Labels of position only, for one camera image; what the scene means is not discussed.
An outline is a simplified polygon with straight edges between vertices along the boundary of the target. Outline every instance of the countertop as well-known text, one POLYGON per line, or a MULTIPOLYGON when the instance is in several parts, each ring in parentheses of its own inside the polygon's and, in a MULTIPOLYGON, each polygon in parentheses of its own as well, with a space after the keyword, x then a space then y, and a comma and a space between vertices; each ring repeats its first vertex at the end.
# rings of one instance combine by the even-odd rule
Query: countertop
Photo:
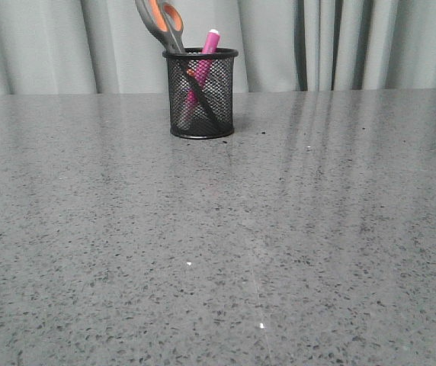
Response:
POLYGON ((436 365, 436 89, 0 96, 0 365, 436 365))

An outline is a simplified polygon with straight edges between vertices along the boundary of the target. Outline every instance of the curtain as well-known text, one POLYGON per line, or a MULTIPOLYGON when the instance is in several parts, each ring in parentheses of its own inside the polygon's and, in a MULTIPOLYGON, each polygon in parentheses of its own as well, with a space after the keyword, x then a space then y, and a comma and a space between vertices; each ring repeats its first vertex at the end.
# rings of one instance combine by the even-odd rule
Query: curtain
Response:
MULTIPOLYGON (((216 28, 235 92, 436 88, 436 0, 169 0, 183 43, 216 28)), ((167 90, 133 0, 0 0, 0 95, 167 90)))

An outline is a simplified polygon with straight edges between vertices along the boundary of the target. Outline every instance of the scissors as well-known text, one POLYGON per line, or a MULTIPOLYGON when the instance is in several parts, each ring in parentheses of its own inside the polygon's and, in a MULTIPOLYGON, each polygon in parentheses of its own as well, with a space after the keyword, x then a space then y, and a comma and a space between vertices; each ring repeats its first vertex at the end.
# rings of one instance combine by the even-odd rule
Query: scissors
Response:
POLYGON ((181 40, 184 25, 180 14, 172 5, 161 0, 135 0, 135 5, 149 32, 169 53, 186 53, 181 40))

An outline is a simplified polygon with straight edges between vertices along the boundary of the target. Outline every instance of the granite countertop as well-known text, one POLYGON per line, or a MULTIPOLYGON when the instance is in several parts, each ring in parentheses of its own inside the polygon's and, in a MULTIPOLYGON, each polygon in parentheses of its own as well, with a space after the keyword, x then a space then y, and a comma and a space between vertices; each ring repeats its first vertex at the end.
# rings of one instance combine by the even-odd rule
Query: granite countertop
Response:
POLYGON ((436 365, 436 89, 0 96, 0 365, 436 365))

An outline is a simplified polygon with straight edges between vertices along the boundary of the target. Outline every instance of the pink marker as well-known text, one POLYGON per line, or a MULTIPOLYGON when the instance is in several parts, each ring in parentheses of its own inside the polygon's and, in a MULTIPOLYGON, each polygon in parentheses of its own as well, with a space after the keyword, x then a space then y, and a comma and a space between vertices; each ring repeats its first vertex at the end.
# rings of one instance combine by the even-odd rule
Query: pink marker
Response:
MULTIPOLYGON (((204 47, 201 53, 215 53, 219 41, 220 32, 216 29, 210 30, 208 32, 206 42, 204 43, 204 47)), ((213 60, 211 59, 201 59, 200 62, 197 64, 196 71, 194 72, 194 78, 197 80, 197 83, 201 88, 203 88, 203 85, 206 82, 212 63, 213 60)), ((192 114, 197 106, 197 96, 192 90, 188 92, 186 105, 188 106, 188 111, 192 114)))

